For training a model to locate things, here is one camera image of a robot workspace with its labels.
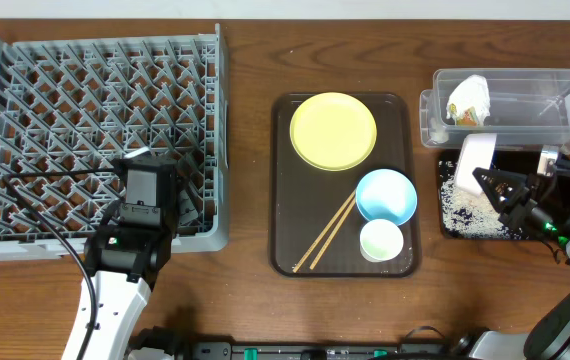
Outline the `white bowl with food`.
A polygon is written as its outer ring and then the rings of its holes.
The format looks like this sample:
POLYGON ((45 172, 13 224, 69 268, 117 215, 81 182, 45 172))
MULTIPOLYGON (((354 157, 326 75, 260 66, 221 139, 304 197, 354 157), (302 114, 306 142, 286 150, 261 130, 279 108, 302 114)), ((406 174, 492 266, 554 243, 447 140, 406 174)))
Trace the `white bowl with food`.
POLYGON ((497 135, 493 133, 470 134, 465 138, 454 175, 456 188, 476 197, 483 193, 473 171, 490 168, 496 139, 497 135))

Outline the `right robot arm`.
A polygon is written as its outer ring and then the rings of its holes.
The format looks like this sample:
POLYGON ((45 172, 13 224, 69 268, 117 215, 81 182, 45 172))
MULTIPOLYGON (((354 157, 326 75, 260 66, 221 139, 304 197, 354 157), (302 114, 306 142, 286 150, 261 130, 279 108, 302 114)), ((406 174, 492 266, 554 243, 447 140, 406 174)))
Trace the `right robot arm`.
MULTIPOLYGON (((550 240, 570 261, 570 212, 554 219, 545 204, 535 200, 526 176, 477 168, 473 175, 510 228, 528 230, 533 237, 550 240)), ((570 293, 527 334, 485 331, 467 352, 470 359, 570 360, 570 293)))

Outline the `green snack wrapper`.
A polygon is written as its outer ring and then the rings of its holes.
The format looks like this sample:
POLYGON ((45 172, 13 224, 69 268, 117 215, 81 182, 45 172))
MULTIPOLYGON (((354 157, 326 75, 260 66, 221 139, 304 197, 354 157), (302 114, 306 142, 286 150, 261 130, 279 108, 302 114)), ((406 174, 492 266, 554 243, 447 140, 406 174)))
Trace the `green snack wrapper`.
POLYGON ((457 126, 478 126, 479 120, 474 107, 468 108, 455 119, 457 126))

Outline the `white napkin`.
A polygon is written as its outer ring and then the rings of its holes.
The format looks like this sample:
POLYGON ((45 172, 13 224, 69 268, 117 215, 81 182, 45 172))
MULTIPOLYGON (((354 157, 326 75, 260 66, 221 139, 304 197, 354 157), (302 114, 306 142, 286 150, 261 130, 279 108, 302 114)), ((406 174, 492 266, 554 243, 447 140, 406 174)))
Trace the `white napkin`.
POLYGON ((483 76, 471 75, 454 89, 446 105, 446 118, 456 125, 455 119, 471 107, 475 108, 478 126, 483 126, 491 107, 488 83, 483 76))

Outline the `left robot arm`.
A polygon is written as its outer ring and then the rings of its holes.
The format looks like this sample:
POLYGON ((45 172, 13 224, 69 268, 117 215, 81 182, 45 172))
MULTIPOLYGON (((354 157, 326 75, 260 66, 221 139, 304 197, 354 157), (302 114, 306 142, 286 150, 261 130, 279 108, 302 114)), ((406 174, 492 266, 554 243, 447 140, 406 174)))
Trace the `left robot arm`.
POLYGON ((130 154, 111 162, 124 186, 84 245, 79 306, 66 359, 187 359, 190 347, 169 329, 133 332, 177 236, 189 178, 170 155, 130 154))

